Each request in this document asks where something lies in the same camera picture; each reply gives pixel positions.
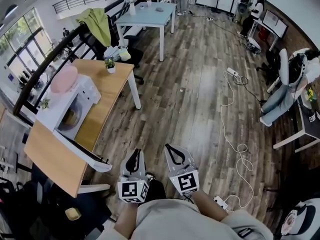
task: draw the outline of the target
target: gray shirt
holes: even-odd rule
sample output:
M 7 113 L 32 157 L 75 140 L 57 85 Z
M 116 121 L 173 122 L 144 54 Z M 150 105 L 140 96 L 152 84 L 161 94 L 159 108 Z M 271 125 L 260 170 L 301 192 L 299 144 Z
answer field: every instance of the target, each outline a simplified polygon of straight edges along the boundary
M 153 200 L 138 208 L 133 240 L 241 240 L 238 232 L 250 228 L 246 240 L 273 240 L 273 234 L 244 210 L 237 210 L 221 222 L 203 216 L 183 200 Z M 114 229 L 102 232 L 98 240 L 126 240 Z

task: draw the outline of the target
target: monitor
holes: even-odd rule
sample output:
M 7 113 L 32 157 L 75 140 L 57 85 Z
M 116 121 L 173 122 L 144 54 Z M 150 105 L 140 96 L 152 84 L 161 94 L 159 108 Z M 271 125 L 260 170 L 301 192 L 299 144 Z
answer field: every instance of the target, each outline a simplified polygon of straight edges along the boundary
M 283 38 L 288 25 L 286 25 L 277 15 L 272 13 L 269 10 L 266 10 L 265 16 L 263 18 L 263 24 L 269 27 L 272 31 L 274 31 L 278 37 Z

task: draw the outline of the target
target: shoe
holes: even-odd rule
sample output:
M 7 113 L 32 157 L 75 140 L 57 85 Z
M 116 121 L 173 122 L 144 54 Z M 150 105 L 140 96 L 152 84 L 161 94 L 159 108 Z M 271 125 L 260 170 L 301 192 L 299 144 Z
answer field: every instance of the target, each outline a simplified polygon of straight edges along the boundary
M 146 172 L 145 176 L 148 178 L 149 182 L 156 179 L 156 177 L 151 172 Z
M 237 33 L 238 33 L 240 36 L 242 36 L 243 38 L 247 38 L 247 36 L 246 36 L 246 35 L 241 34 L 241 33 L 240 33 L 240 31 L 237 31 Z
M 272 126 L 272 123 L 267 124 L 267 123 L 262 119 L 262 117 L 260 117 L 259 120 L 260 120 L 260 122 L 263 123 L 266 127 Z

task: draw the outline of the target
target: green jacket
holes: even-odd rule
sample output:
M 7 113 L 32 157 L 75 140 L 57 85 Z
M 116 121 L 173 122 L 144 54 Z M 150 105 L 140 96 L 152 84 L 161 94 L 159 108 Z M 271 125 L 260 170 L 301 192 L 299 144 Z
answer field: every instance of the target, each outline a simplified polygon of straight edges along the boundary
M 108 16 L 103 8 L 88 8 L 76 19 L 79 24 L 85 23 L 90 32 L 105 47 L 111 44 Z

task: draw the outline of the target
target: power strip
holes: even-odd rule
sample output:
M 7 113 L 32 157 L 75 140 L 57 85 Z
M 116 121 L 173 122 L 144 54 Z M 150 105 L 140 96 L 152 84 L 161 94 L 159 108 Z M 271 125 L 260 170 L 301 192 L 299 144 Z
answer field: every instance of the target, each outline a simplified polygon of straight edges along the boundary
M 232 68 L 228 67 L 227 70 L 226 70 L 231 76 L 235 76 L 235 77 L 238 77 L 239 74 L 238 72 L 234 71 Z
M 222 207 L 222 209 L 224 210 L 227 210 L 228 208 L 228 205 L 225 201 L 222 200 L 222 198 L 220 196 L 216 196 L 214 199 L 213 199 L 219 206 Z

